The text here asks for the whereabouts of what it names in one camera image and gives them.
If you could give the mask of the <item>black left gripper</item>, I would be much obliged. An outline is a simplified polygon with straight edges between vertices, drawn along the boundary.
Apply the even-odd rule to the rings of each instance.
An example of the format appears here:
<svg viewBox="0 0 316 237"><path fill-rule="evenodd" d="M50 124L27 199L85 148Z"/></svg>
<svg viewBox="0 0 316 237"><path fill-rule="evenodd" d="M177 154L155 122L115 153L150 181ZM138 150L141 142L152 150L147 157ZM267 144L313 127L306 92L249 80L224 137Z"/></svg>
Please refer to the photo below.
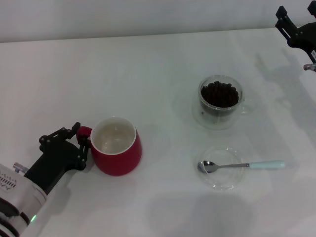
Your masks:
<svg viewBox="0 0 316 237"><path fill-rule="evenodd" d="M40 137L40 148L49 146L44 149L43 154L24 177L38 185L46 194L51 192L67 171L82 171L86 168L90 149L89 137L78 139L79 148L66 141L75 136L79 128L80 123L76 122L71 129L62 127L49 135Z"/></svg>

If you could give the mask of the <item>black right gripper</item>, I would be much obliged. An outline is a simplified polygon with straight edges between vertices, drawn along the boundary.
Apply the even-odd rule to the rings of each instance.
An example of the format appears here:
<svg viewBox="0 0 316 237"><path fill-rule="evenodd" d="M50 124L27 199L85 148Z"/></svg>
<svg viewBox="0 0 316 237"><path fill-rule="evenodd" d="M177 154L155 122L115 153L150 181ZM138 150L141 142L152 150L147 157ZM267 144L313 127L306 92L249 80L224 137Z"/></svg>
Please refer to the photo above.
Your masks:
<svg viewBox="0 0 316 237"><path fill-rule="evenodd" d="M316 1L312 0L307 10L310 14L316 14ZM312 62L316 61L316 23L308 23L297 28L287 16L284 6L280 6L276 12L277 23L275 27L287 40L292 48L298 48L307 53Z"/></svg>

